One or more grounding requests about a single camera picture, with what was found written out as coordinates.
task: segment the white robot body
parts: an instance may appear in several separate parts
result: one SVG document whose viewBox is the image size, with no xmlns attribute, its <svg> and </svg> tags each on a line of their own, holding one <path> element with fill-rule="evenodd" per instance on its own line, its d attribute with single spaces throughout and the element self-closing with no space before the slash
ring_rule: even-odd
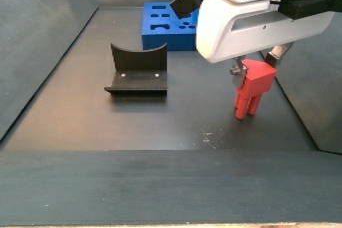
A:
<svg viewBox="0 0 342 228">
<path fill-rule="evenodd" d="M 275 11 L 270 0 L 204 0 L 196 48 L 215 63 L 322 33 L 333 16 L 325 12 L 293 20 Z"/>
<path fill-rule="evenodd" d="M 236 4 L 204 0 L 200 7 L 196 47 L 208 62 L 216 63 L 323 32 L 334 13 L 291 20 L 267 10 L 267 0 Z"/>
</svg>

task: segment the black holder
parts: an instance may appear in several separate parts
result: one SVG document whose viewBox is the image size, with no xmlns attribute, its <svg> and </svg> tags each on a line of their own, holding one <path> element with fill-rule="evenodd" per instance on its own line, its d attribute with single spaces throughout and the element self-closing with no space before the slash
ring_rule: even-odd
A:
<svg viewBox="0 0 342 228">
<path fill-rule="evenodd" d="M 111 94 L 167 94 L 167 44 L 162 47 L 130 51 L 111 44 L 115 63 L 112 86 L 104 90 Z"/>
</svg>

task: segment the black surface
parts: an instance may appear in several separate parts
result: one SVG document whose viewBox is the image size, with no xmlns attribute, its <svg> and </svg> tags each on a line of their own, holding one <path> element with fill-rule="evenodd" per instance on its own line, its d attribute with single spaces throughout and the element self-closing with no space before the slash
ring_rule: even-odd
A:
<svg viewBox="0 0 342 228">
<path fill-rule="evenodd" d="M 342 12 L 342 0 L 282 0 L 278 11 L 297 20 L 327 11 Z"/>
<path fill-rule="evenodd" d="M 0 154 L 0 225 L 342 222 L 318 152 Z"/>
<path fill-rule="evenodd" d="M 166 98 L 111 97 L 103 90 L 113 78 L 108 46 L 142 49 L 140 19 L 142 8 L 97 11 L 3 150 L 315 149 L 276 84 L 256 115 L 235 118 L 234 62 L 210 64 L 196 51 L 167 53 Z"/>
</svg>

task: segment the blue foam block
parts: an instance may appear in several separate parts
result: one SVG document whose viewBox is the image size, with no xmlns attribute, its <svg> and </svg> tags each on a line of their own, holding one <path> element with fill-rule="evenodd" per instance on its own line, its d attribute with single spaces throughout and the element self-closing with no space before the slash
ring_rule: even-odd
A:
<svg viewBox="0 0 342 228">
<path fill-rule="evenodd" d="M 142 37 L 143 49 L 160 47 L 167 43 L 168 51 L 196 50 L 198 10 L 179 19 L 170 2 L 144 3 Z"/>
</svg>

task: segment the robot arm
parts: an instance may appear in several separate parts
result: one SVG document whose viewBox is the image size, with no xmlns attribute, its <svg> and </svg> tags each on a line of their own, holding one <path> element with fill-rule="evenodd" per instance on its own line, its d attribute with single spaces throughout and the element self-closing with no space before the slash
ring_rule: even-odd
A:
<svg viewBox="0 0 342 228">
<path fill-rule="evenodd" d="M 171 7 L 182 18 L 199 7 L 199 0 L 195 5 L 191 0 L 175 0 Z M 196 48 L 211 63 L 231 58 L 236 61 L 231 74 L 238 119 L 246 113 L 255 114 L 262 94 L 271 88 L 275 66 L 293 42 L 322 33 L 334 12 L 342 12 L 342 0 L 203 0 Z M 246 54 L 267 48 L 274 49 L 266 62 L 242 61 Z"/>
<path fill-rule="evenodd" d="M 326 12 L 329 9 L 293 19 L 278 12 L 278 3 L 272 3 L 272 0 L 203 1 L 196 47 L 208 62 L 215 63 L 314 36 L 330 24 L 334 13 Z M 339 5 L 333 6 L 333 11 L 338 11 L 341 0 Z"/>
</svg>

